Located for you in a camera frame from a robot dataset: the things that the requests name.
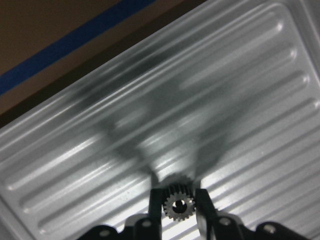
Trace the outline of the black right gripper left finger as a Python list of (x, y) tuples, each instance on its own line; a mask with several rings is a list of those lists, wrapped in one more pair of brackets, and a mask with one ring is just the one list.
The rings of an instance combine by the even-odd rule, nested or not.
[(148, 207), (148, 218), (151, 223), (148, 231), (152, 240), (162, 239), (162, 201), (163, 190), (161, 188), (153, 188), (150, 191)]

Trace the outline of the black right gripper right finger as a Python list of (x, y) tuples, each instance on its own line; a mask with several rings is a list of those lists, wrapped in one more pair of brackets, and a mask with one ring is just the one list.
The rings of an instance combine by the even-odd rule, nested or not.
[(213, 220), (217, 217), (214, 204), (206, 189), (195, 190), (195, 212), (197, 227), (202, 240), (213, 240)]

